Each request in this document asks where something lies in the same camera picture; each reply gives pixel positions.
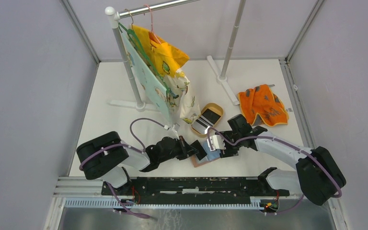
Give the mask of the white black-striped credit card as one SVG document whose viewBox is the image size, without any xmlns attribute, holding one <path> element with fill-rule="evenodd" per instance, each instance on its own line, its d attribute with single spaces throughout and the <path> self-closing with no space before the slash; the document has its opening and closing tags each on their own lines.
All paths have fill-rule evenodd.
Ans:
<svg viewBox="0 0 368 230">
<path fill-rule="evenodd" d="M 198 132 L 200 135 L 206 135 L 207 130 L 213 125 L 202 115 L 198 117 L 191 125 L 192 129 Z"/>
</svg>

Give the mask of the yellow oval tray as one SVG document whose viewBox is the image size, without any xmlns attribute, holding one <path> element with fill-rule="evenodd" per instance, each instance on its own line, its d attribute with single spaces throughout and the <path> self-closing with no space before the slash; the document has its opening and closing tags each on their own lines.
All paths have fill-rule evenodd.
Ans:
<svg viewBox="0 0 368 230">
<path fill-rule="evenodd" d="M 202 109 L 201 115 L 192 123 L 192 131 L 199 137 L 207 135 L 210 127 L 215 127 L 224 115 L 224 110 L 216 103 L 208 103 Z"/>
</svg>

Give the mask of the yellow garment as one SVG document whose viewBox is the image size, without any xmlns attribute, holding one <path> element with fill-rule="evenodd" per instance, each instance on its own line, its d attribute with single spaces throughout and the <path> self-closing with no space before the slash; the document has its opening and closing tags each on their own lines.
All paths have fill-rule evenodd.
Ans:
<svg viewBox="0 0 368 230">
<path fill-rule="evenodd" d="M 161 76 L 170 76 L 172 78 L 185 77 L 181 69 L 189 60 L 189 56 L 185 52 L 167 43 L 146 28 L 133 25 L 132 29 L 146 55 Z"/>
</svg>

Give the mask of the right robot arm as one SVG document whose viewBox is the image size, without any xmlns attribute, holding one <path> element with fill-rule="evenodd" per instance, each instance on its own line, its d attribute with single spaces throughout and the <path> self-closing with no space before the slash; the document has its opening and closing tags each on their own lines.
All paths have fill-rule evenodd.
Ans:
<svg viewBox="0 0 368 230">
<path fill-rule="evenodd" d="M 321 206 L 330 198 L 340 198 L 346 179 L 328 149 L 310 149 L 298 146 L 277 137 L 262 126 L 252 127 L 243 115 L 228 120 L 229 131 L 216 131 L 208 138 L 213 149 L 236 153 L 240 148 L 250 148 L 268 154 L 286 165 L 292 171 L 269 170 L 264 179 L 258 181 L 258 191 L 271 195 L 283 189 L 301 194 L 313 204 Z"/>
</svg>

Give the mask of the orange patterned cloth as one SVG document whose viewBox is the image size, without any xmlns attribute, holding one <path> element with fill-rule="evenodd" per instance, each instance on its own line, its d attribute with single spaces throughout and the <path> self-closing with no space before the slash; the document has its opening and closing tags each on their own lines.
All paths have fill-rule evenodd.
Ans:
<svg viewBox="0 0 368 230">
<path fill-rule="evenodd" d="M 240 111 L 250 125 L 268 127 L 288 124 L 288 113 L 282 101 L 267 84 L 238 93 Z"/>
</svg>

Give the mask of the cream printed garment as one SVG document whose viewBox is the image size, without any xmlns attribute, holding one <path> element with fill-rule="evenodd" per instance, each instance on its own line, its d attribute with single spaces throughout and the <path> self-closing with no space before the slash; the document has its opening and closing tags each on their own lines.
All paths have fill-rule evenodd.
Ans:
<svg viewBox="0 0 368 230">
<path fill-rule="evenodd" d="M 166 75 L 164 79 L 169 87 L 170 111 L 187 124 L 193 124 L 201 115 L 201 109 L 190 80 L 181 68 L 177 69 L 173 76 Z"/>
</svg>

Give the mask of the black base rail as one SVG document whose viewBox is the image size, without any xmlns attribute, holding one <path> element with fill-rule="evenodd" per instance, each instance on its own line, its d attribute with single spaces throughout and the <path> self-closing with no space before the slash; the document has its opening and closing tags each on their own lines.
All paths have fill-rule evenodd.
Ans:
<svg viewBox="0 0 368 230">
<path fill-rule="evenodd" d="M 261 177 L 136 177 L 116 194 L 134 195 L 140 205 L 237 205 L 290 192 L 273 189 Z"/>
</svg>

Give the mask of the pink clothes hanger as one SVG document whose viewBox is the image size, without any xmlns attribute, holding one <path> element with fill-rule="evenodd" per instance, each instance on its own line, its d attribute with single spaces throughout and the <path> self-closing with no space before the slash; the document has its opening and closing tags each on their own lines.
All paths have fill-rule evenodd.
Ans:
<svg viewBox="0 0 368 230">
<path fill-rule="evenodd" d="M 150 33 L 151 33 L 151 35 L 152 35 L 152 38 L 153 38 L 153 40 L 154 40 L 155 42 L 157 42 L 158 44 L 161 44 L 161 41 L 159 40 L 158 36 L 154 33 L 154 24 L 153 24 L 153 13 L 152 13 L 152 9 L 151 9 L 151 7 L 150 7 L 149 5 L 147 5 L 147 4 L 145 4 L 144 6 L 148 8 L 149 13 L 150 13 L 150 19 L 151 19 L 151 21 L 150 21 L 150 27 L 151 27 L 151 31 L 150 31 Z"/>
</svg>

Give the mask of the green clothes hanger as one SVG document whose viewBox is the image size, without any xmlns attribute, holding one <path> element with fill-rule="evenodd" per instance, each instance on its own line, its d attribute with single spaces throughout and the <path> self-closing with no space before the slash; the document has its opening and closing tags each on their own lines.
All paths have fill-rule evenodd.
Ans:
<svg viewBox="0 0 368 230">
<path fill-rule="evenodd" d="M 166 88 L 167 96 L 172 96 L 174 99 L 176 99 L 176 94 L 171 90 L 171 88 L 166 83 L 164 77 L 157 71 L 155 63 L 151 60 L 148 52 L 145 50 L 146 43 L 142 42 L 140 38 L 138 37 L 138 34 L 135 33 L 132 27 L 126 28 L 123 24 L 118 23 L 120 26 L 121 32 L 126 32 L 128 40 L 133 45 L 133 47 L 136 49 L 136 51 L 139 53 L 141 58 L 144 60 L 144 62 L 148 65 L 150 71 L 156 76 L 156 78 L 162 83 L 162 85 Z"/>
</svg>

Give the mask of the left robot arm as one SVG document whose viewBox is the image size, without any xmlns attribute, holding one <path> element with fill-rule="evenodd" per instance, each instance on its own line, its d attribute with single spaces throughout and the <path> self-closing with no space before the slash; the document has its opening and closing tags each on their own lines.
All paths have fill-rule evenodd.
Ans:
<svg viewBox="0 0 368 230">
<path fill-rule="evenodd" d="M 146 173 L 171 159 L 207 156 L 199 141 L 188 144 L 182 136 L 163 137 L 155 145 L 140 150 L 124 142 L 115 131 L 79 145 L 76 153 L 80 160 L 79 170 L 87 180 L 102 179 L 110 183 L 119 195 L 126 195 L 131 190 L 124 165 Z"/>
</svg>

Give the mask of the white metal clothes rack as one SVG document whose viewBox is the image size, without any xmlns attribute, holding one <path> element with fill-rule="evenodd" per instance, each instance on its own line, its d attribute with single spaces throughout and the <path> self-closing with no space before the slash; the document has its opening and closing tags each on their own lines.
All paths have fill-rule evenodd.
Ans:
<svg viewBox="0 0 368 230">
<path fill-rule="evenodd" d="M 121 54 L 121 58 L 122 58 L 122 62 L 124 64 L 126 73 L 127 73 L 127 77 L 129 79 L 129 83 L 131 85 L 134 97 L 135 97 L 135 101 L 134 102 L 129 102 L 129 101 L 123 101 L 123 100 L 112 100 L 109 104 L 112 106 L 117 106 L 117 107 L 125 107 L 125 108 L 132 108 L 132 109 L 136 109 L 138 111 L 144 111 L 144 110 L 148 110 L 148 111 L 157 111 L 157 108 L 152 105 L 152 104 L 147 104 L 145 102 L 142 101 L 139 91 L 138 91 L 138 86 L 137 83 L 135 81 L 135 77 L 134 74 L 132 72 L 131 69 L 131 63 L 130 60 L 128 58 L 128 55 L 126 53 L 126 48 L 124 46 L 123 40 L 122 40 L 122 35 L 121 35 L 121 26 L 119 25 L 119 21 L 123 18 L 126 17 L 133 17 L 135 15 L 139 15 L 139 14 L 146 14 L 146 13 L 151 13 L 153 11 L 157 11 L 157 10 L 162 10 L 162 9 L 167 9 L 170 7 L 174 7 L 174 6 L 178 6 L 178 5 L 183 5 L 183 4 L 188 4 L 191 3 L 190 0 L 169 0 L 169 1 L 165 1 L 165 2 L 161 2 L 161 3 L 157 3 L 157 4 L 153 4 L 150 6 L 142 6 L 139 8 L 135 8 L 132 10 L 124 10 L 122 12 L 118 12 L 114 9 L 114 7 L 106 7 L 104 10 L 105 15 L 107 16 L 107 18 L 109 19 L 111 28 L 113 30 L 114 33 L 114 37 L 117 43 L 117 46 L 119 48 L 120 54 Z M 235 23 L 231 32 L 231 36 L 230 36 L 230 41 L 229 41 L 229 45 L 227 48 L 227 52 L 224 58 L 224 63 L 221 69 L 219 69 L 218 65 L 216 64 L 216 62 L 214 61 L 212 56 L 207 56 L 207 62 L 210 65 L 211 69 L 213 70 L 215 76 L 216 76 L 216 81 L 219 85 L 221 85 L 221 87 L 223 88 L 224 92 L 226 93 L 226 95 L 228 96 L 230 102 L 234 105 L 240 105 L 239 99 L 238 97 L 235 95 L 235 93 L 233 92 L 233 90 L 230 88 L 230 85 L 228 83 L 228 77 L 227 77 L 227 69 L 229 66 L 229 62 L 230 62 L 230 58 L 232 55 L 232 50 L 234 47 L 234 43 L 236 40 L 236 36 L 238 33 L 238 29 L 240 26 L 240 22 L 241 22 L 241 18 L 242 18 L 242 14 L 243 14 L 243 10 L 245 7 L 246 1 L 245 0 L 241 0 L 238 6 L 238 10 L 237 10 L 237 14 L 236 14 L 236 19 L 235 19 Z"/>
</svg>

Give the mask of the light green printed garment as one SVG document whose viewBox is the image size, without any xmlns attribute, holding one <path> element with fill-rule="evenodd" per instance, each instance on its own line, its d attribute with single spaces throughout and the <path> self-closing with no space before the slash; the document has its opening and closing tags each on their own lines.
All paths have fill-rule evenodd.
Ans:
<svg viewBox="0 0 368 230">
<path fill-rule="evenodd" d="M 169 123 L 172 123 L 173 115 L 168 104 L 166 88 L 150 71 L 148 65 L 128 40 L 126 32 L 121 32 L 121 38 L 125 46 L 127 57 L 131 62 L 134 76 L 139 80 L 145 90 L 146 96 L 155 105 L 157 110 L 161 112 Z"/>
</svg>

